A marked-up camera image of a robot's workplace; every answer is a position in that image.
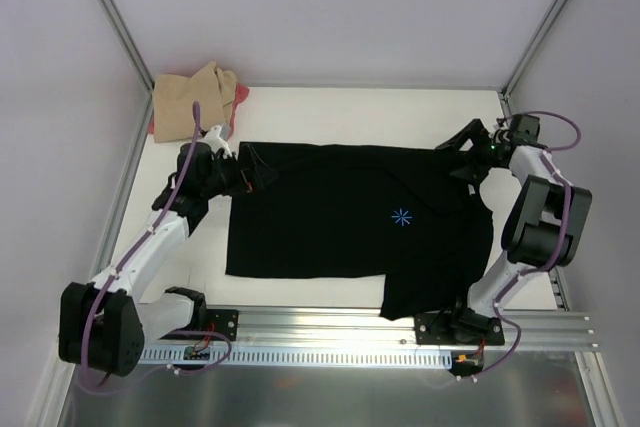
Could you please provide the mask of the black t shirt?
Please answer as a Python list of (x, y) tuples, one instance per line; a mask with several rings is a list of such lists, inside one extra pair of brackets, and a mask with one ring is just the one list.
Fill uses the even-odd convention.
[(383, 276), (383, 318), (450, 308), (487, 267), (492, 211), (450, 178), (455, 152), (251, 142), (278, 172), (231, 205), (226, 271), (262, 279)]

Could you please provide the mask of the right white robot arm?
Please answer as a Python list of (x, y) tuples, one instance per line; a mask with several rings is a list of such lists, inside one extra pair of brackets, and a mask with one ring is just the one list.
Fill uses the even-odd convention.
[(592, 194), (573, 185), (554, 162), (556, 148), (540, 142), (543, 115), (503, 117), (493, 131), (474, 119), (440, 146), (466, 159), (451, 177), (477, 187), (492, 169), (502, 168), (521, 187), (502, 231), (500, 256), (445, 316), (445, 332), (457, 344), (503, 344), (502, 307), (528, 282), (568, 265), (577, 252)]

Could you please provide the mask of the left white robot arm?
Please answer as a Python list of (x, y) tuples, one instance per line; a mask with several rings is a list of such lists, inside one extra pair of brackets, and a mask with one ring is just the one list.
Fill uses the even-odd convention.
[(259, 192), (276, 177), (250, 144), (241, 145), (239, 153), (205, 141), (184, 144), (175, 172), (127, 250), (89, 282), (72, 282), (64, 289), (59, 358), (124, 377), (138, 364), (148, 342), (212, 333), (203, 293), (170, 287), (149, 304), (142, 303), (142, 294), (170, 254), (195, 232), (209, 212), (210, 200)]

